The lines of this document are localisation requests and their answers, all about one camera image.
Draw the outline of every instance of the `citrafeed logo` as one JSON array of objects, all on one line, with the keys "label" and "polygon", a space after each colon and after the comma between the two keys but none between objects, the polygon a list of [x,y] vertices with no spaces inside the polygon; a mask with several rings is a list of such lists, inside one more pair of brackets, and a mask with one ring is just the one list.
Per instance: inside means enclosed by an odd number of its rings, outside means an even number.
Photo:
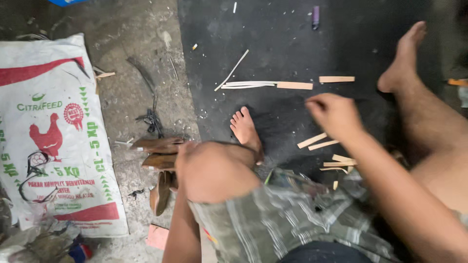
[{"label": "citrafeed logo", "polygon": [[[44,99],[45,93],[44,94],[39,94],[36,93],[31,96],[31,100],[34,102],[38,102],[42,99]],[[50,110],[50,109],[55,109],[55,108],[60,108],[62,107],[63,103],[61,101],[58,102],[40,102],[38,104],[18,104],[16,108],[19,111],[35,111],[35,110]]]}]

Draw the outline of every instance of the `red stripe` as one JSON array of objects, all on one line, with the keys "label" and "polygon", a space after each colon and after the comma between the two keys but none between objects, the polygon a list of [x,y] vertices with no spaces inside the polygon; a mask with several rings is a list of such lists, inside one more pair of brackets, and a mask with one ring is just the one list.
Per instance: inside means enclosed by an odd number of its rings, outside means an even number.
[{"label": "red stripe", "polygon": [[0,68],[0,86],[35,78],[66,62],[78,62],[84,68],[83,57],[64,58],[42,65]]},{"label": "red stripe", "polygon": [[78,212],[65,215],[54,216],[57,220],[65,221],[96,221],[96,220],[116,220],[119,219],[117,204],[115,202],[98,205]]}]

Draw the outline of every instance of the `red chicken illustration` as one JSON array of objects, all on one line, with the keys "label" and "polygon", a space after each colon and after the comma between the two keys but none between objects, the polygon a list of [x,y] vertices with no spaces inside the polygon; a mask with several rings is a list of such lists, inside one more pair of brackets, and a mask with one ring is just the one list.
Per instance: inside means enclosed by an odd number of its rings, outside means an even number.
[{"label": "red chicken illustration", "polygon": [[59,116],[57,113],[52,113],[51,115],[51,126],[49,130],[45,134],[41,134],[39,132],[39,127],[37,125],[32,124],[29,127],[29,136],[37,145],[39,150],[49,155],[52,161],[61,162],[62,160],[57,159],[59,155],[59,149],[62,146],[62,133],[60,132],[59,128],[57,127],[57,120]]}]

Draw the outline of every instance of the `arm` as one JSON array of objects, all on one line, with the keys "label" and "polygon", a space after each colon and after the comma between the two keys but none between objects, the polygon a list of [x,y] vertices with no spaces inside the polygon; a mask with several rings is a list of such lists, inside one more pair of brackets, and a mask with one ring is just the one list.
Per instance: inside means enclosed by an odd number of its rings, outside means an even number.
[{"label": "arm", "polygon": [[202,250],[200,229],[187,203],[185,191],[180,187],[162,263],[184,262],[202,262]]},{"label": "arm", "polygon": [[306,106],[356,159],[381,214],[414,252],[427,262],[468,261],[465,227],[364,131],[353,100],[321,94]]}]

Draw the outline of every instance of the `plaid sarong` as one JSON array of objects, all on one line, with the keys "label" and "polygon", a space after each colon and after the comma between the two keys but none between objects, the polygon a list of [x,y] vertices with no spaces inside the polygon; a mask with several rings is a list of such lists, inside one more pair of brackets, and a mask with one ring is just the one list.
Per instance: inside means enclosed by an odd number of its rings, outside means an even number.
[{"label": "plaid sarong", "polygon": [[219,262],[273,263],[312,241],[339,242],[375,263],[400,262],[394,245],[372,224],[377,212],[367,202],[357,171],[345,176],[336,191],[292,171],[277,168],[272,174],[275,184],[246,196],[217,204],[189,202]]}]

